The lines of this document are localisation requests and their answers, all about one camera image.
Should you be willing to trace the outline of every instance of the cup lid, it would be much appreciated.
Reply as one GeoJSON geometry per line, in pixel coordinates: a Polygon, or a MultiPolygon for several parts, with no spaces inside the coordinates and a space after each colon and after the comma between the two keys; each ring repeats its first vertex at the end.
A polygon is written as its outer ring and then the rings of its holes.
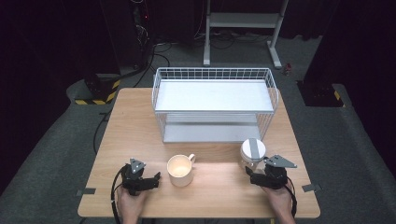
{"type": "Polygon", "coordinates": [[[265,156],[265,145],[256,138],[245,140],[241,148],[245,159],[252,161],[261,161],[265,156]]]}

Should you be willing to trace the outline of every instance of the mug handle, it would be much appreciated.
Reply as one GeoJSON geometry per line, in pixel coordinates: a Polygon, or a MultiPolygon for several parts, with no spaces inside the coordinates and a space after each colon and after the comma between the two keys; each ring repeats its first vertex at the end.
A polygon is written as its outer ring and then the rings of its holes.
{"type": "Polygon", "coordinates": [[[191,161],[191,163],[195,163],[195,154],[190,154],[189,160],[191,161]]]}

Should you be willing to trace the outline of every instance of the metal stand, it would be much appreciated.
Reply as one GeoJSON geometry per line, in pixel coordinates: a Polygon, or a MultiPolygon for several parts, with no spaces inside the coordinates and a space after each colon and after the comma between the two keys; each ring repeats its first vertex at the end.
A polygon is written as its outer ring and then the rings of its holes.
{"type": "Polygon", "coordinates": [[[282,64],[277,56],[275,44],[288,2],[289,0],[283,0],[279,13],[211,13],[210,0],[207,0],[204,66],[210,66],[210,27],[248,27],[274,29],[273,38],[267,45],[275,68],[280,69],[282,64]]]}

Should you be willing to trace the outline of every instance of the human hand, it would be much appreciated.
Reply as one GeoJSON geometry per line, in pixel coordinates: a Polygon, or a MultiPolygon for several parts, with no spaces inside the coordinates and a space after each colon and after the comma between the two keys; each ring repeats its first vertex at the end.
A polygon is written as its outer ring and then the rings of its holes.
{"type": "Polygon", "coordinates": [[[129,194],[128,189],[119,186],[117,188],[117,207],[122,216],[123,224],[135,224],[143,210],[143,204],[147,197],[147,191],[141,191],[138,196],[129,194]]]}
{"type": "Polygon", "coordinates": [[[293,215],[291,214],[291,196],[285,188],[269,189],[262,187],[267,193],[268,200],[273,208],[276,217],[281,224],[295,224],[293,215]]]}

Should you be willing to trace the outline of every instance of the wrist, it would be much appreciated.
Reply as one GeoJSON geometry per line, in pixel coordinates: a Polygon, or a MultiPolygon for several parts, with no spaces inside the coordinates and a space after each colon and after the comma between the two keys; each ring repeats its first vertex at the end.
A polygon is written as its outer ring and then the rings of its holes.
{"type": "Polygon", "coordinates": [[[280,224],[295,224],[294,217],[291,215],[291,213],[280,213],[276,214],[276,217],[278,218],[280,224]]]}
{"type": "Polygon", "coordinates": [[[137,220],[138,220],[138,217],[127,218],[122,221],[122,224],[136,224],[137,220]]]}

